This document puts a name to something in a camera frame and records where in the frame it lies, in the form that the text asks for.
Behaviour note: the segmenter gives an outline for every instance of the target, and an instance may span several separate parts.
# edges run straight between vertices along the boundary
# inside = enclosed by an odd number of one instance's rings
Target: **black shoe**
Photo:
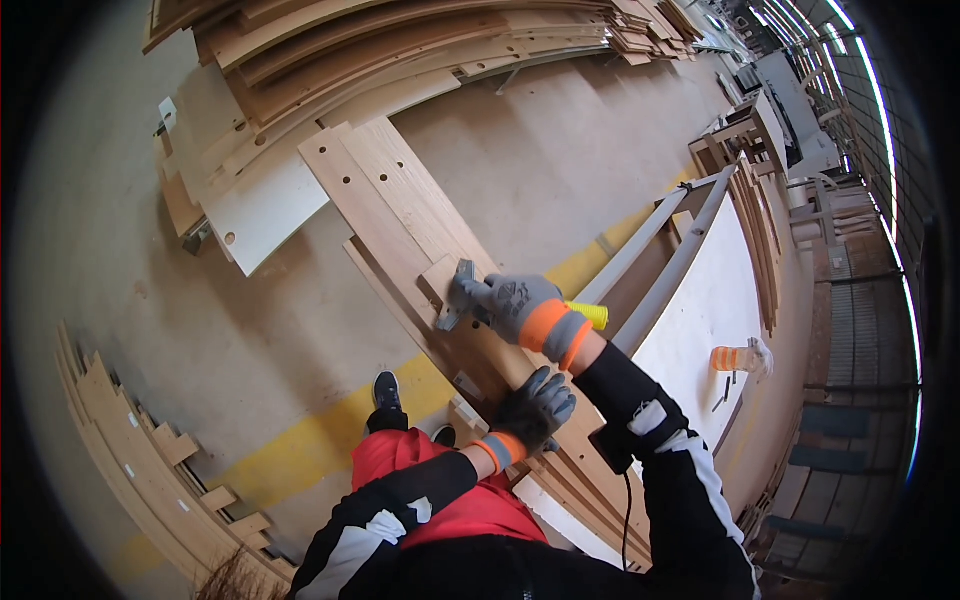
[[[444,425],[430,436],[430,442],[436,442],[447,448],[452,448],[457,443],[457,430],[452,425]]]
[[[373,381],[373,408],[403,410],[400,407],[400,384],[396,381],[394,372],[381,371]]]

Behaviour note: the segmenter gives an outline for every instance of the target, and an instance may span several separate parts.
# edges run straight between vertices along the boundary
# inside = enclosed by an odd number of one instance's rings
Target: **gray work glove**
[[[550,368],[540,367],[504,398],[491,421],[491,433],[474,442],[491,455],[497,472],[528,456],[560,448],[551,436],[573,415],[577,397],[564,385],[562,373],[547,377]]]
[[[490,275],[483,283],[454,281],[490,313],[490,327],[510,344],[542,352],[561,371],[569,369],[592,325],[570,310],[556,285],[543,276]]]

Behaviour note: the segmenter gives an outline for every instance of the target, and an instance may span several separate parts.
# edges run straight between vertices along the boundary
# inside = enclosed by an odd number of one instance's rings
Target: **yellow handle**
[[[597,331],[603,331],[607,328],[607,321],[610,319],[610,313],[606,306],[597,306],[595,304],[581,304],[579,302],[567,302],[571,310],[575,310],[587,317],[593,328]]]

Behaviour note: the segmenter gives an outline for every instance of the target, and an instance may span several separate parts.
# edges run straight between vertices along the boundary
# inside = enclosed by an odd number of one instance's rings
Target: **electric cord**
[[[623,547],[620,557],[623,559],[623,571],[627,572],[627,532],[630,531],[630,512],[634,509],[634,489],[627,473],[623,473],[623,480],[627,482],[627,514],[623,517]]]

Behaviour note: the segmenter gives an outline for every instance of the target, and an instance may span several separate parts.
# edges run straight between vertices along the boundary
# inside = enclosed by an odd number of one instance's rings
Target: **person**
[[[653,566],[627,572],[549,546],[507,490],[503,469],[550,449],[573,413],[562,374],[537,370],[500,404],[491,433],[459,451],[409,428],[390,374],[377,378],[371,434],[352,454],[353,493],[314,537],[287,598],[758,597],[712,455],[660,385],[542,276],[456,285],[500,337],[572,374],[608,426],[624,431],[643,464]]]

